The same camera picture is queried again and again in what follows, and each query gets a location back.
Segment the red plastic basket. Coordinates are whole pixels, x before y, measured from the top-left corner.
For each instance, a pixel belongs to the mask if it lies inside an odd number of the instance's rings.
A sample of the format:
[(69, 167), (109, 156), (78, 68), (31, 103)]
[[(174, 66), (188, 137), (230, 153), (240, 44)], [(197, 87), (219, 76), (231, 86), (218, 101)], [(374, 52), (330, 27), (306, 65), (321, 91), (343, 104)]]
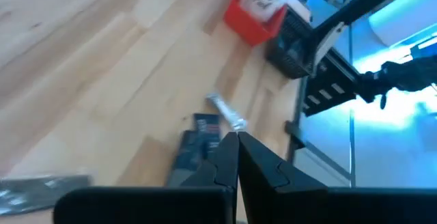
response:
[(287, 5), (278, 9), (266, 22), (253, 18), (240, 5), (241, 0), (230, 0), (224, 14), (224, 21), (247, 44), (256, 46), (277, 36), (287, 13)]

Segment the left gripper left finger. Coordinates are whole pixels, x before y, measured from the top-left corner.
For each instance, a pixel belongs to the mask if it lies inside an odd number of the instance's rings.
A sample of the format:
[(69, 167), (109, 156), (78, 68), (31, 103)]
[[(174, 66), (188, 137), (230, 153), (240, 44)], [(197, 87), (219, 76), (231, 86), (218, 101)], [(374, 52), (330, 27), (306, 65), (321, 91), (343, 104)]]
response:
[(237, 187), (238, 133), (229, 132), (221, 140), (211, 157), (182, 186)]

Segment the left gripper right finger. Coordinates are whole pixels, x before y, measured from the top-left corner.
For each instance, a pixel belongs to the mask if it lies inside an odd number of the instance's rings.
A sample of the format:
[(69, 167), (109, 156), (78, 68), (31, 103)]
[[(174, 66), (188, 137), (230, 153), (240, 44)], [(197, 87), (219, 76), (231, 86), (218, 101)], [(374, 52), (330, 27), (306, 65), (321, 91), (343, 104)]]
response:
[(325, 188), (247, 132), (239, 132), (242, 188)]

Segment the silver nail clipper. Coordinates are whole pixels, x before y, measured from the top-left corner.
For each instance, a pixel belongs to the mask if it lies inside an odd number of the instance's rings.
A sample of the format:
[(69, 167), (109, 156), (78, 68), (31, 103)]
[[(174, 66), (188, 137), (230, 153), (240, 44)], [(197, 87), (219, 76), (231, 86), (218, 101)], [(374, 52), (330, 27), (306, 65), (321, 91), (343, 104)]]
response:
[(206, 98), (217, 108), (221, 115), (234, 131), (246, 130), (246, 121), (235, 110), (233, 110), (218, 93), (211, 93)]

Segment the black plastic basket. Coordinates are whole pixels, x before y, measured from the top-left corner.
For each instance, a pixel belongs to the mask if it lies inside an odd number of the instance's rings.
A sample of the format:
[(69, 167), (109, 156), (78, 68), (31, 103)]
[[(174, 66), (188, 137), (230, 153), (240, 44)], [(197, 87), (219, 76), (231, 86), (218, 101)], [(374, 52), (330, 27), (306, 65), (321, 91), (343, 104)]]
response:
[(277, 36), (269, 40), (266, 60), (289, 79), (314, 77), (317, 30), (292, 8), (288, 8)]

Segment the black comb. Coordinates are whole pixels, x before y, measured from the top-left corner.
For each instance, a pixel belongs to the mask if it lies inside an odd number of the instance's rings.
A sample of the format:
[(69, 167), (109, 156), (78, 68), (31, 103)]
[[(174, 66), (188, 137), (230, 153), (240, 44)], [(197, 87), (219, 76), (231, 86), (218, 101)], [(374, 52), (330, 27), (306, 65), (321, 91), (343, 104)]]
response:
[(89, 175), (1, 178), (0, 216), (47, 210), (65, 194), (92, 183)]

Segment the dark blue toiletry tube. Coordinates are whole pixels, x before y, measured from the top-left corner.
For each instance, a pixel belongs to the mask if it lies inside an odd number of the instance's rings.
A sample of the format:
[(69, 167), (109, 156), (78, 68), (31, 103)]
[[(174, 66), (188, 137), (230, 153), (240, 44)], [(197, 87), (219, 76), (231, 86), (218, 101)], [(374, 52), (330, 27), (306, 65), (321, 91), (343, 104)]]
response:
[(182, 133), (180, 146), (173, 160), (166, 185), (175, 187), (181, 185), (192, 176), (203, 161), (203, 143), (195, 130), (185, 130)]
[(217, 114), (194, 113), (195, 128), (210, 153), (221, 141), (220, 117)]

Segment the black frame bracket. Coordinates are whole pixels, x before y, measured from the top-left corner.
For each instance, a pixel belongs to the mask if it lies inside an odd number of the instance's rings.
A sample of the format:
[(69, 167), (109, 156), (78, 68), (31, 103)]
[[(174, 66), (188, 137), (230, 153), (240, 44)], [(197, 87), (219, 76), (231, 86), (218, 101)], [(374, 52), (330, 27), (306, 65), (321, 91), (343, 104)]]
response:
[(292, 147), (295, 150), (305, 148), (305, 140), (302, 135), (302, 130), (296, 122), (286, 121), (285, 132), (290, 136)]

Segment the black floor equipment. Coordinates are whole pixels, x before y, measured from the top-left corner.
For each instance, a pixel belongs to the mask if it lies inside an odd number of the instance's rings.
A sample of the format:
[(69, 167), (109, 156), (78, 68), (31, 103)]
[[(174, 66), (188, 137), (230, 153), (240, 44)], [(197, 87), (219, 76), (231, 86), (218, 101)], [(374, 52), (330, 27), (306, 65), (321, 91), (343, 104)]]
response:
[(380, 108), (384, 109), (387, 93), (393, 88), (405, 92), (417, 92), (437, 85), (437, 55), (420, 57), (399, 64), (386, 61), (377, 72), (360, 74), (356, 93), (367, 103), (381, 95)]

